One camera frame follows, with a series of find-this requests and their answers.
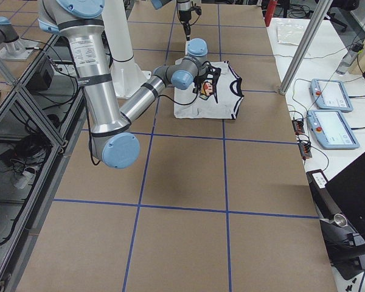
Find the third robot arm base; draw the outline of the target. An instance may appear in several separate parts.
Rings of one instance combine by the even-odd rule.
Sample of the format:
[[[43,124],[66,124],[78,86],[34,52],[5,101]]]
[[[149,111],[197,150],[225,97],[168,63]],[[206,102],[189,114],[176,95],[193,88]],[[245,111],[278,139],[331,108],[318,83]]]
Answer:
[[[26,61],[39,41],[21,38],[8,18],[0,16],[0,58],[4,61]]]

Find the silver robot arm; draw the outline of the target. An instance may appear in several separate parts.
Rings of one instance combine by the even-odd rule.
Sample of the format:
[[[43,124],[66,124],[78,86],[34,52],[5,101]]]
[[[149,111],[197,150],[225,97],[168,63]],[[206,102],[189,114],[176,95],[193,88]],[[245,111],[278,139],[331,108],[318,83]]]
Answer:
[[[168,85],[187,90],[201,89],[211,73],[207,43],[194,38],[187,43],[186,55],[178,64],[160,66],[120,106],[106,57],[102,34],[112,49],[127,48],[126,60],[133,57],[124,4],[113,1],[38,1],[40,29],[65,37],[77,71],[77,83],[85,93],[89,119],[89,150],[92,159],[108,167],[124,169],[140,153],[140,144],[128,131],[162,95]]]
[[[171,0],[151,0],[153,7],[158,10],[167,5]],[[177,16],[180,24],[183,26],[186,41],[190,41],[191,27],[198,21],[202,14],[201,6],[197,4],[197,1],[190,0],[177,0],[176,1]],[[192,24],[192,13],[195,12],[198,17]]]

